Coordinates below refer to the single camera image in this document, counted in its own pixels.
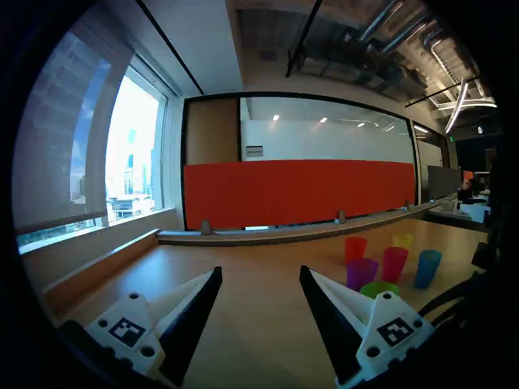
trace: glass partition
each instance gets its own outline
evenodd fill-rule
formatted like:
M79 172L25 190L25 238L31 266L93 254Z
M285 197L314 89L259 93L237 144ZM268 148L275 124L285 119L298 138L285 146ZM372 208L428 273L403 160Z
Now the glass partition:
M243 161L415 162L407 121L368 108L291 97L241 99Z

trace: metal bracket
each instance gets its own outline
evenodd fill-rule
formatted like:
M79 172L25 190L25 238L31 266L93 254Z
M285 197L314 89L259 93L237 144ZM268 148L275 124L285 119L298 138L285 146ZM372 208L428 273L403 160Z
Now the metal bracket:
M200 225L200 232L202 235L213 235L213 230L211 229L209 220L202 220L202 224Z
M346 212L342 209L339 211L337 218L335 219L336 224L344 224L346 222Z

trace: vent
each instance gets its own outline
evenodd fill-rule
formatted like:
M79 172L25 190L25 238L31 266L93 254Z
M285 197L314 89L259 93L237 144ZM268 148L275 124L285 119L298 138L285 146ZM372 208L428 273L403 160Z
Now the vent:
M259 60L263 62L275 62L278 60L278 53L275 50L260 50Z

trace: magenta cup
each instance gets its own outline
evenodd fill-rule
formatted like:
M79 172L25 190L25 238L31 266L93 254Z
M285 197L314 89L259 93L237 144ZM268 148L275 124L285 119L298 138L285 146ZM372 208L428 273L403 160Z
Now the magenta cup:
M344 241L344 262L346 265L351 261L364 258L364 251L368 240L362 237L349 237Z
M375 279L378 262L369 258L358 258L346 265L346 286L357 292Z
M382 259L381 280L389 283L397 283L404 269L405 260L409 255L403 247L388 247L384 250Z

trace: red divider panel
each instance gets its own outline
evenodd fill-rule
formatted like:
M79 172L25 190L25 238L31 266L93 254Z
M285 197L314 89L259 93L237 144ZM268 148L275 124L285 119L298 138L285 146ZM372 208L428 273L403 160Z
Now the red divider panel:
M367 215L415 203L411 163L302 159L187 165L187 227L236 229Z

